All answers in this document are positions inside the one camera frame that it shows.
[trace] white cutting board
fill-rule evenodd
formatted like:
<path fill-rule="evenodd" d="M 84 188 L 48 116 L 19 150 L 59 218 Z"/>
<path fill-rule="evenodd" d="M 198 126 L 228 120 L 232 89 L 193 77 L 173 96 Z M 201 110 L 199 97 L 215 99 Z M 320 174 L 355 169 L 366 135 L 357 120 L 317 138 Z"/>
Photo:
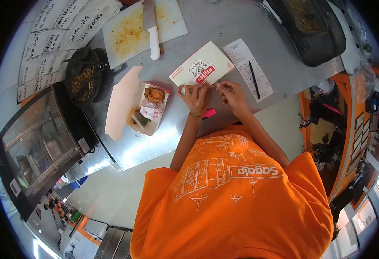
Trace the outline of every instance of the white cutting board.
<path fill-rule="evenodd" d="M 143 0 L 120 11 L 103 25 L 103 39 L 111 69 L 149 49 L 149 32 L 143 30 Z M 188 34 L 176 0 L 155 0 L 159 43 Z"/>

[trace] floor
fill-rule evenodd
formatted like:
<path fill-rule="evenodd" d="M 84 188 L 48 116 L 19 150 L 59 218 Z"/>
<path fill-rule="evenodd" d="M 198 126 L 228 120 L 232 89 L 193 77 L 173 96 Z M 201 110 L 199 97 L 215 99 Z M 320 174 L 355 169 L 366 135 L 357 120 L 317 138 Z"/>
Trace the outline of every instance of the floor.
<path fill-rule="evenodd" d="M 255 114 L 265 130 L 292 161 L 302 153 L 304 140 L 299 97 L 292 96 Z M 126 171 L 109 166 L 88 176 L 66 201 L 91 219 L 118 227 L 133 228 L 145 173 L 153 168 L 169 167 L 174 151 Z"/>

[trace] white knife handle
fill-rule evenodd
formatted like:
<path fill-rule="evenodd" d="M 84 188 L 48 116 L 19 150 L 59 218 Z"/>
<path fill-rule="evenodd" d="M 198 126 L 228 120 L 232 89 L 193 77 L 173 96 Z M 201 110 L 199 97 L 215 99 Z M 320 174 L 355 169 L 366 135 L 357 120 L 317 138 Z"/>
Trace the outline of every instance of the white knife handle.
<path fill-rule="evenodd" d="M 150 28 L 149 32 L 149 46 L 151 47 L 151 59 L 158 60 L 161 57 L 159 50 L 158 28 L 156 26 Z"/>

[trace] receipt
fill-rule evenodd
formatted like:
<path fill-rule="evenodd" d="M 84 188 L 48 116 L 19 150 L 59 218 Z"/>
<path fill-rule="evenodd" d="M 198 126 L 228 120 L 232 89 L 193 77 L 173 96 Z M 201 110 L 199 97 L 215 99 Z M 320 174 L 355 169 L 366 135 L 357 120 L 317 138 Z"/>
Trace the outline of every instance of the receipt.
<path fill-rule="evenodd" d="M 227 53 L 228 57 L 236 66 L 237 70 L 243 77 L 245 83 L 249 87 L 251 93 L 253 94 L 256 102 L 260 102 L 265 99 L 267 96 L 273 93 L 273 89 L 270 86 L 269 81 L 267 80 L 263 70 L 260 68 L 259 64 L 257 64 L 253 55 L 248 49 L 248 46 L 244 43 L 242 39 L 238 39 L 227 46 L 223 47 L 225 53 Z M 248 65 L 248 62 L 251 62 L 251 66 L 253 67 L 254 76 L 257 81 L 257 88 L 259 89 L 260 99 L 257 97 L 256 88 L 254 86 L 253 76 L 251 75 L 251 70 Z"/>

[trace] white food box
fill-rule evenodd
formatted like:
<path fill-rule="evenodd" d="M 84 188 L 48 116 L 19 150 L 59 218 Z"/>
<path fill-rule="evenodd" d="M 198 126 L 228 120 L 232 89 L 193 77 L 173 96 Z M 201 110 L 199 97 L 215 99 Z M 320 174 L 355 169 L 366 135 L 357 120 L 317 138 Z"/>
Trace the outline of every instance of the white food box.
<path fill-rule="evenodd" d="M 104 133 L 108 134 L 114 141 L 122 137 L 122 131 L 126 125 L 135 131 L 152 136 L 161 123 L 161 118 L 165 112 L 166 103 L 171 91 L 150 81 L 139 81 L 138 74 L 141 70 L 142 66 L 136 65 L 132 67 L 120 82 L 113 87 Z M 162 101 L 164 109 L 159 117 L 151 120 L 146 124 L 144 129 L 141 129 L 138 124 L 134 124 L 131 115 L 140 109 L 141 103 L 145 99 L 143 95 L 145 88 L 148 87 L 159 88 L 165 92 L 165 100 Z"/>
<path fill-rule="evenodd" d="M 180 65 L 169 78 L 177 85 L 213 84 L 234 69 L 234 64 L 212 42 L 202 46 Z"/>

